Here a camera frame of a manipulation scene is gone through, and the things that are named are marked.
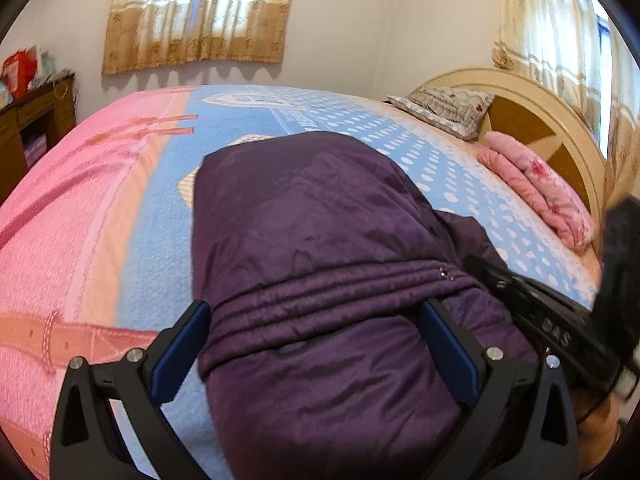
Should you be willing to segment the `beige floral window curtain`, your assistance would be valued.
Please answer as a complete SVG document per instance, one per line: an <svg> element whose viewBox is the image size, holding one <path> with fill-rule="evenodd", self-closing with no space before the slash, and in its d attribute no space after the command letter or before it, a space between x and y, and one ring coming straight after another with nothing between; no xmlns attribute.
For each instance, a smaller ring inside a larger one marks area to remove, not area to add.
<svg viewBox="0 0 640 480"><path fill-rule="evenodd" d="M112 0L105 76L203 61L279 64L291 0Z"/></svg>

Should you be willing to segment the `folded pink blanket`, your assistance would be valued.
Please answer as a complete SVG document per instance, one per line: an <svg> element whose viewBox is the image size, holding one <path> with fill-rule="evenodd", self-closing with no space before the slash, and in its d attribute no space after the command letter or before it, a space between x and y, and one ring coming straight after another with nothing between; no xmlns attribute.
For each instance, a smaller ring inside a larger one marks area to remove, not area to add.
<svg viewBox="0 0 640 480"><path fill-rule="evenodd" d="M570 185L530 148L513 136L488 131L476 159L506 182L575 252L586 249L597 223Z"/></svg>

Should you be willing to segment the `brown wooden desk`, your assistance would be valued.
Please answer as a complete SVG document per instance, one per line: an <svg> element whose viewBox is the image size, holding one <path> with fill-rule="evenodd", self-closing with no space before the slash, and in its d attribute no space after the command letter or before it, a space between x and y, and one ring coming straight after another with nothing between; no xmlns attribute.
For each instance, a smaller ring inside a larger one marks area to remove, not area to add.
<svg viewBox="0 0 640 480"><path fill-rule="evenodd" d="M27 92L1 110L1 203L29 169L76 127L75 75Z"/></svg>

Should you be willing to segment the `grey patterned pillow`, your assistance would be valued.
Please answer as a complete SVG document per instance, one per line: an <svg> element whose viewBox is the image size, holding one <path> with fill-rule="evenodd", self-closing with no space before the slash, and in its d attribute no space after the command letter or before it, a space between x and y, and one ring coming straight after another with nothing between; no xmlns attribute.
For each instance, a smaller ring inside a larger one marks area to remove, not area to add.
<svg viewBox="0 0 640 480"><path fill-rule="evenodd" d="M455 138L473 141L495 97L484 91L422 84L408 96L388 96L386 102Z"/></svg>

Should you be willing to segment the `pink and blue bedspread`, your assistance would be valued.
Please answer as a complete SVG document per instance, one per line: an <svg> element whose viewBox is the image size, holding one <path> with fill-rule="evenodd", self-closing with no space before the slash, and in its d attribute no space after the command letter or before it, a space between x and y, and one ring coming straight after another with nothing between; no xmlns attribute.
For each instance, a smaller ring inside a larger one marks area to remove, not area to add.
<svg viewBox="0 0 640 480"><path fill-rule="evenodd" d="M261 86L138 92L67 133L1 207L1 428L35 477L49 474L68 361L145 347L190 304L203 157L318 130L393 159L435 208L480 222L511 269L590 304L593 252L566 248L475 146L384 101Z"/></svg>

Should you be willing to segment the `purple quilted jacket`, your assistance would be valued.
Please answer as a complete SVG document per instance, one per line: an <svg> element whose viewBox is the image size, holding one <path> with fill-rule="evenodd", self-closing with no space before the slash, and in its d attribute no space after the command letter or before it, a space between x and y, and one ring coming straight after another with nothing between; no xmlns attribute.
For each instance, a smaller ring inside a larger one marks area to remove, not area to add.
<svg viewBox="0 0 640 480"><path fill-rule="evenodd" d="M463 270L500 256L388 157L308 132L229 146L195 178L198 369L237 479L421 479L460 411L413 319L427 300L486 347L533 361Z"/></svg>

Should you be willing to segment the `beige wooden headboard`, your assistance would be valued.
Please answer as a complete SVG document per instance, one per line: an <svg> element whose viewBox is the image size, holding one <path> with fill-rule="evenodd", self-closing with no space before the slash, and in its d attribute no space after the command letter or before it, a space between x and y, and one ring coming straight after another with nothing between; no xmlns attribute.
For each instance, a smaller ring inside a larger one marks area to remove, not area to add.
<svg viewBox="0 0 640 480"><path fill-rule="evenodd" d="M433 77L428 86L492 93L478 139L498 131L529 147L577 193L595 222L604 211L605 161L589 128L550 90L508 70L468 67Z"/></svg>

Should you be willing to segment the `red gift box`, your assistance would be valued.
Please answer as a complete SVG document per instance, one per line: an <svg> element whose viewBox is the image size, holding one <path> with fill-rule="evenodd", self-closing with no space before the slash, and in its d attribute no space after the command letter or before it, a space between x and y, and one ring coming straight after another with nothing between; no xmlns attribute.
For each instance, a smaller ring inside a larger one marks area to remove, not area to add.
<svg viewBox="0 0 640 480"><path fill-rule="evenodd" d="M28 86L35 79L38 62L27 50L18 50L2 64L2 76L13 99L19 99L28 91Z"/></svg>

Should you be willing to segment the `beige side window curtain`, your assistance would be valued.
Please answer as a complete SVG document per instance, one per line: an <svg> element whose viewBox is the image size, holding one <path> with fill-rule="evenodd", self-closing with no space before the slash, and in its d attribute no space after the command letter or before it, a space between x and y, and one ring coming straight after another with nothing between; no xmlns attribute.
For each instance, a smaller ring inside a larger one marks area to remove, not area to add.
<svg viewBox="0 0 640 480"><path fill-rule="evenodd" d="M492 60L582 118L605 159L607 205L639 193L639 67L598 0L500 0Z"/></svg>

